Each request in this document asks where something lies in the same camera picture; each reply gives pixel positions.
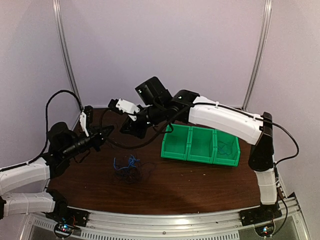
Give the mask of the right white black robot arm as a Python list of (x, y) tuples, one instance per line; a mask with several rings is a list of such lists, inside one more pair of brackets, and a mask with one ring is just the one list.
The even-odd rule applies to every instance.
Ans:
[(266, 221), (276, 212), (271, 114), (247, 113), (186, 89), (171, 95), (155, 76), (141, 83), (135, 91), (146, 106), (138, 106), (122, 98), (116, 101), (116, 109), (128, 114), (120, 129), (121, 133), (142, 139), (152, 125), (163, 121), (180, 121), (220, 130), (246, 141), (251, 145), (248, 165), (257, 176), (262, 205), (257, 208), (256, 216)]

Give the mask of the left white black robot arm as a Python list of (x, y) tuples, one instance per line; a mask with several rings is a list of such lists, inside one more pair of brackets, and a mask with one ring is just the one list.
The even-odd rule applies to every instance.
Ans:
[(61, 176), (76, 156), (100, 151), (114, 126), (91, 127), (88, 133), (76, 134), (65, 122), (54, 124), (48, 131), (48, 152), (36, 160), (4, 167), (0, 170), (0, 217), (16, 214), (45, 213), (57, 222), (67, 222), (72, 211), (67, 200), (56, 190), (38, 193), (13, 193), (13, 190), (38, 181)]

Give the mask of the left green plastic bin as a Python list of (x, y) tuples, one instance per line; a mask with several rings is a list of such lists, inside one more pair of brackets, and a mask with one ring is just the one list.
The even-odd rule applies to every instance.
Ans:
[(162, 140), (162, 158), (186, 161), (190, 146), (191, 127), (188, 125), (171, 124), (166, 127)]

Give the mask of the green plastic bin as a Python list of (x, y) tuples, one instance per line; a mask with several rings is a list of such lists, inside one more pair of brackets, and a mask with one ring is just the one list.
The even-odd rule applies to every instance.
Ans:
[(191, 127), (188, 125), (171, 124), (166, 127), (162, 140), (162, 158), (186, 161), (190, 146)]
[(216, 130), (192, 126), (187, 160), (190, 162), (213, 164), (216, 153)]
[(216, 153), (213, 164), (228, 167), (237, 167), (241, 149), (238, 137), (216, 130)]

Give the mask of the middle green plastic bin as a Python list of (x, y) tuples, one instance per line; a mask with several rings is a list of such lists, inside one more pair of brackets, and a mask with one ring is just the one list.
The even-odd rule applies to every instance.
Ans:
[(190, 162), (213, 164), (216, 153), (216, 130), (192, 126), (187, 160)]

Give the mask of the right green plastic bin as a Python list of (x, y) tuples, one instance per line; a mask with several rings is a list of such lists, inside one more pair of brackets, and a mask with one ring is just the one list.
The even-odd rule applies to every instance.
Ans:
[(213, 164), (228, 167), (237, 167), (241, 149), (238, 137), (216, 130), (216, 153)]

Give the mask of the left round circuit board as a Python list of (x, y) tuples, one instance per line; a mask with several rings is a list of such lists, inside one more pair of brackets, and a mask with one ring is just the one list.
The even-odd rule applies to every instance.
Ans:
[(73, 234), (73, 232), (74, 228), (65, 223), (57, 223), (53, 228), (53, 233), (58, 238), (68, 238)]

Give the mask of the round circuit board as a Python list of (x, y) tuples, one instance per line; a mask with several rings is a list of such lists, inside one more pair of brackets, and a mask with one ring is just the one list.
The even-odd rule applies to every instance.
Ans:
[(57, 223), (53, 228), (53, 233), (58, 238), (68, 238), (73, 234), (73, 232), (74, 228), (65, 223)]
[(258, 225), (254, 227), (255, 233), (261, 238), (270, 237), (275, 231), (275, 225), (273, 223)]

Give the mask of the right round circuit board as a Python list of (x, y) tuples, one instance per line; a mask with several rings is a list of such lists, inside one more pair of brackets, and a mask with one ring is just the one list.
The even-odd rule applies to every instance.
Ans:
[(275, 225), (273, 223), (258, 225), (254, 227), (255, 233), (261, 238), (270, 237), (275, 231)]

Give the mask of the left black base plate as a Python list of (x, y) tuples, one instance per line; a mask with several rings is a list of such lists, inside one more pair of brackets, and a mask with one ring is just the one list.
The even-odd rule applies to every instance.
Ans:
[(58, 214), (56, 212), (45, 213), (45, 216), (57, 223), (67, 224), (69, 226), (86, 227), (89, 212), (76, 208), (68, 207), (66, 213)]

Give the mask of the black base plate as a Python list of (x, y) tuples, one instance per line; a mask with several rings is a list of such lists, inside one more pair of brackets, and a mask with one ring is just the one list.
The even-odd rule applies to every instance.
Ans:
[(66, 213), (58, 214), (56, 212), (45, 213), (45, 216), (57, 223), (67, 224), (69, 226), (86, 227), (89, 212), (76, 208), (68, 207)]
[(282, 211), (277, 204), (260, 205), (239, 212), (242, 226), (256, 225), (280, 218)]

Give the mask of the aluminium front rail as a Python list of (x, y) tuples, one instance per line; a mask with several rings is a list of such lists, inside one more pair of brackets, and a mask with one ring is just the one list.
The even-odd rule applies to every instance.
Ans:
[[(310, 240), (299, 203), (285, 199), (285, 225), (272, 237), (258, 230), (272, 221), (243, 225), (242, 209), (180, 215), (139, 215), (89, 211), (86, 226), (66, 240)], [(18, 240), (61, 240), (53, 232), (56, 223), (42, 213), (25, 217)]]

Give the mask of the left aluminium frame post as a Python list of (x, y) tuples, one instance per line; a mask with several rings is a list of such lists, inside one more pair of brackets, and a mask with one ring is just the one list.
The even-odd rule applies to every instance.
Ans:
[(82, 108), (82, 101), (80, 98), (79, 90), (76, 84), (74, 71), (71, 64), (71, 59), (69, 55), (69, 50), (67, 46), (67, 40), (64, 30), (64, 23), (62, 18), (62, 11), (61, 11), (61, 1), (60, 0), (52, 0), (52, 7), (53, 7), (53, 14), (55, 18), (57, 34), (59, 39), (59, 44), (62, 52), (62, 59), (65, 66), (66, 74), (68, 77), (68, 81), (70, 84), (71, 91), (75, 94), (76, 99), (78, 100), (78, 109), (81, 110)]

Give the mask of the aluminium frame post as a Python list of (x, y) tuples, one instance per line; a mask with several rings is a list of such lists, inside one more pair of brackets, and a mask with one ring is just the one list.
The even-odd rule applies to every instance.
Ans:
[(259, 40), (258, 40), (258, 45), (257, 45), (257, 50), (256, 50), (256, 54), (255, 54), (255, 59), (254, 59), (251, 75), (250, 75), (249, 84), (248, 84), (245, 98), (244, 98), (244, 101), (242, 104), (243, 110), (246, 110), (248, 108), (250, 99), (251, 99), (253, 91), (254, 91), (255, 83), (258, 78), (260, 66), (261, 66), (262, 59), (263, 59), (263, 53), (264, 53), (264, 50), (266, 47), (270, 24), (271, 24), (272, 3), (273, 3), (272, 0), (265, 0), (264, 1), (264, 9), (263, 9), (263, 15), (262, 15)]
[(75, 94), (76, 99), (78, 100), (78, 109), (81, 110), (82, 108), (82, 101), (80, 98), (79, 90), (76, 84), (74, 71), (71, 64), (71, 59), (69, 55), (69, 50), (67, 46), (67, 40), (64, 30), (64, 23), (62, 18), (62, 11), (61, 11), (61, 1), (60, 0), (52, 0), (52, 7), (53, 7), (53, 14), (55, 18), (57, 34), (59, 39), (59, 44), (62, 52), (62, 59), (65, 66), (66, 74), (68, 77), (68, 81), (70, 84), (71, 91)]

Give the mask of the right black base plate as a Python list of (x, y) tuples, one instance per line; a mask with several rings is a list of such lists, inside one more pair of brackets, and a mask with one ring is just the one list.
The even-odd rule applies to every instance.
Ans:
[(277, 204), (260, 205), (239, 212), (242, 226), (256, 225), (280, 218), (282, 211)]

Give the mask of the right aluminium frame post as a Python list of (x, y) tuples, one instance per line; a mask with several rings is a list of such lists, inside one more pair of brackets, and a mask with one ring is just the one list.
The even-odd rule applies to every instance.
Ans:
[(270, 24), (271, 24), (272, 3), (273, 3), (272, 0), (265, 0), (264, 1), (264, 9), (263, 9), (263, 15), (262, 15), (259, 40), (258, 40), (258, 45), (257, 45), (257, 50), (256, 50), (256, 54), (255, 54), (255, 59), (254, 59), (251, 75), (250, 75), (249, 84), (248, 84), (245, 98), (244, 98), (244, 101), (242, 104), (243, 110), (246, 110), (248, 108), (250, 99), (251, 99), (253, 91), (254, 91), (255, 83), (258, 78), (260, 66), (261, 66), (262, 59), (263, 59), (263, 53), (264, 53), (264, 50), (266, 47)]

